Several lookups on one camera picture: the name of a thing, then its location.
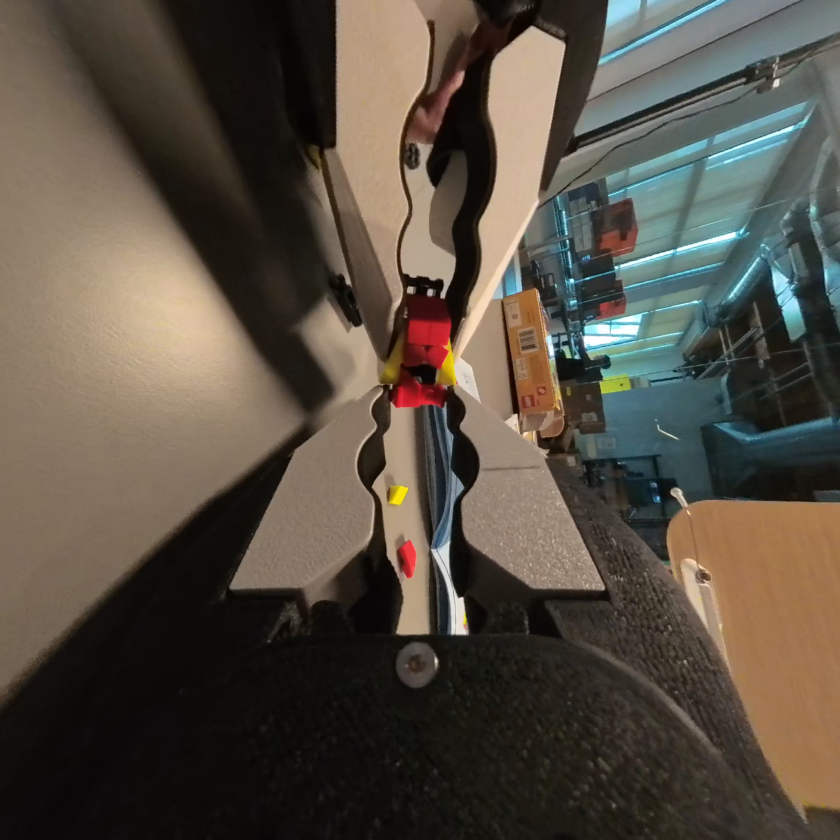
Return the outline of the black pole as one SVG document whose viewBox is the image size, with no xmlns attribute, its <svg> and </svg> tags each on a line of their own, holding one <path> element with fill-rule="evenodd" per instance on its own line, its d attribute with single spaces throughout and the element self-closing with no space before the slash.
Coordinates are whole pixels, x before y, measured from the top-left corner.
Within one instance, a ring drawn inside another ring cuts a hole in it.
<svg viewBox="0 0 840 840">
<path fill-rule="evenodd" d="M 819 56 L 828 50 L 837 48 L 838 45 L 839 34 L 835 34 L 821 38 L 809 45 L 789 50 L 783 54 L 761 59 L 726 76 L 681 92 L 671 98 L 635 111 L 589 132 L 576 135 L 570 142 L 567 154 L 587 149 L 594 144 L 610 140 L 626 131 L 664 119 L 676 112 L 681 112 L 724 93 L 780 78 L 784 71 L 793 70 L 804 61 Z"/>
</svg>

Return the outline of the black clip lego piece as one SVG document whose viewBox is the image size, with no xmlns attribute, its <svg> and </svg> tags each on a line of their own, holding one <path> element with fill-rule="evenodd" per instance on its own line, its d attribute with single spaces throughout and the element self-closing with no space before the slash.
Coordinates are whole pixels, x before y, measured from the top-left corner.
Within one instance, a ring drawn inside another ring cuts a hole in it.
<svg viewBox="0 0 840 840">
<path fill-rule="evenodd" d="M 331 274 L 329 277 L 329 288 L 342 315 L 353 328 L 363 326 L 363 320 L 354 291 L 343 274 Z"/>
</svg>

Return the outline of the red yellow lego body assembly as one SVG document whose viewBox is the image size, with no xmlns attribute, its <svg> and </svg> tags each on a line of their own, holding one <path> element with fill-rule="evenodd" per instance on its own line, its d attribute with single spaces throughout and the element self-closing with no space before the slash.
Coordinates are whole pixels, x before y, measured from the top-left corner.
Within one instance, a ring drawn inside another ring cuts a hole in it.
<svg viewBox="0 0 840 840">
<path fill-rule="evenodd" d="M 455 357 L 444 282 L 406 276 L 404 320 L 380 373 L 394 408 L 445 407 L 455 387 Z"/>
</svg>

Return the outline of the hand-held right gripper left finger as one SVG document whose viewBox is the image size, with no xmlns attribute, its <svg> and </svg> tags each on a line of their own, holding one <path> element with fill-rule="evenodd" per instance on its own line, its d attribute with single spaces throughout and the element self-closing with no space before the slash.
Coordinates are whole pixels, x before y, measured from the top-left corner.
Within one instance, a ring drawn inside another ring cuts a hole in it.
<svg viewBox="0 0 840 840">
<path fill-rule="evenodd" d="M 399 618 L 402 584 L 377 489 L 390 425 L 391 404 L 377 385 L 296 448 L 233 573 L 231 595 L 278 596 L 303 614 L 332 602 L 349 618 Z"/>
</svg>

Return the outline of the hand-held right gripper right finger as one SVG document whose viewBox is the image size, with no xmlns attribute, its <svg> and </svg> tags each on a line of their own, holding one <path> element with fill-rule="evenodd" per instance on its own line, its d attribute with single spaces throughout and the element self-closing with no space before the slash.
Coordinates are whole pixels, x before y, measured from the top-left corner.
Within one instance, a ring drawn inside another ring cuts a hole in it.
<svg viewBox="0 0 840 840">
<path fill-rule="evenodd" d="M 605 599 L 546 457 L 461 387 L 450 390 L 446 411 L 459 485 L 449 552 L 457 595 L 485 613 Z"/>
</svg>

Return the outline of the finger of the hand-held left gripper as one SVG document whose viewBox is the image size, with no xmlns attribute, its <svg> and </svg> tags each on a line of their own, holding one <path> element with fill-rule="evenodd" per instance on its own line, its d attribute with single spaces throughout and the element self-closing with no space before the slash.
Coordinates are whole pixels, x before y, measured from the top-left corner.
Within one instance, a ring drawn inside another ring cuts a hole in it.
<svg viewBox="0 0 840 840">
<path fill-rule="evenodd" d="M 382 361 L 404 297 L 406 126 L 427 85 L 431 48 L 414 1 L 335 4 L 335 141 L 322 164 L 350 284 Z"/>
<path fill-rule="evenodd" d="M 465 142 L 465 226 L 453 236 L 452 349 L 460 356 L 536 210 L 565 44 L 527 28 L 479 72 L 478 132 Z"/>
</svg>

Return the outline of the colourful cardboard lego box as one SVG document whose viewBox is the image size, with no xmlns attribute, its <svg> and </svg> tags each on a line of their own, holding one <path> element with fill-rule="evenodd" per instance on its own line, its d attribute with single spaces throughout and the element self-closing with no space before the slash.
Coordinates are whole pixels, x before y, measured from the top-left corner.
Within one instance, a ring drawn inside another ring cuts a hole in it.
<svg viewBox="0 0 840 840">
<path fill-rule="evenodd" d="M 564 409 L 549 321 L 539 291 L 523 290 L 505 297 L 502 312 L 520 429 L 543 438 L 554 437 L 564 429 Z"/>
</svg>

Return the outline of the person's left hand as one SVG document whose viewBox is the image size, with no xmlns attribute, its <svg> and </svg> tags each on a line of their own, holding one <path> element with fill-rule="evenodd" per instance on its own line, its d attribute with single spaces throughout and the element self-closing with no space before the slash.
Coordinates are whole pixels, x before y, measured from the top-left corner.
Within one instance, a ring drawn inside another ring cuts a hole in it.
<svg viewBox="0 0 840 840">
<path fill-rule="evenodd" d="M 436 88 L 423 95 L 417 104 L 406 128 L 406 142 L 409 144 L 431 144 L 443 123 L 446 110 L 456 92 L 463 85 L 466 70 L 485 49 L 485 36 L 476 27 L 465 41 L 457 59 L 451 64 Z"/>
</svg>

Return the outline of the storage shelf with red boxes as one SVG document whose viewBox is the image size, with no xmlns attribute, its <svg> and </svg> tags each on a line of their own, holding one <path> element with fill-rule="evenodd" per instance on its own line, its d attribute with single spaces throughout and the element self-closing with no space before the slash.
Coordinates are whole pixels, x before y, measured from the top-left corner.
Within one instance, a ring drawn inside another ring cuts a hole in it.
<svg viewBox="0 0 840 840">
<path fill-rule="evenodd" d="M 637 236 L 631 199 L 556 196 L 538 209 L 520 243 L 522 281 L 553 315 L 579 324 L 620 317 L 627 298 L 616 262 L 634 252 Z"/>
</svg>

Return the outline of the pile of cardboard boxes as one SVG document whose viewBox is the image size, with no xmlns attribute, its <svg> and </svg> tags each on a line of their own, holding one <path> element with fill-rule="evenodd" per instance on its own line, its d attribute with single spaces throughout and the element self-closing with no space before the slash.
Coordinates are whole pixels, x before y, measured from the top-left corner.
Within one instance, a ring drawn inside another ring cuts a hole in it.
<svg viewBox="0 0 840 840">
<path fill-rule="evenodd" d="M 601 385 L 599 381 L 564 381 L 560 384 L 565 421 L 581 434 L 603 434 L 606 431 Z"/>
</svg>

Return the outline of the lego instruction booklet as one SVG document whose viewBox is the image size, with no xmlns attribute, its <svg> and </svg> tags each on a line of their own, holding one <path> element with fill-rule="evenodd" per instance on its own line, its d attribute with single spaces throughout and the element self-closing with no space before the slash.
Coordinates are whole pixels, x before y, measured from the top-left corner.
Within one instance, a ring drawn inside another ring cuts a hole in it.
<svg viewBox="0 0 840 840">
<path fill-rule="evenodd" d="M 448 427 L 447 408 L 425 405 L 421 411 L 432 533 L 429 556 L 436 602 L 434 629 L 439 634 L 465 636 L 469 634 L 466 603 L 456 591 L 450 558 L 455 503 L 464 489 L 453 470 L 455 437 Z"/>
</svg>

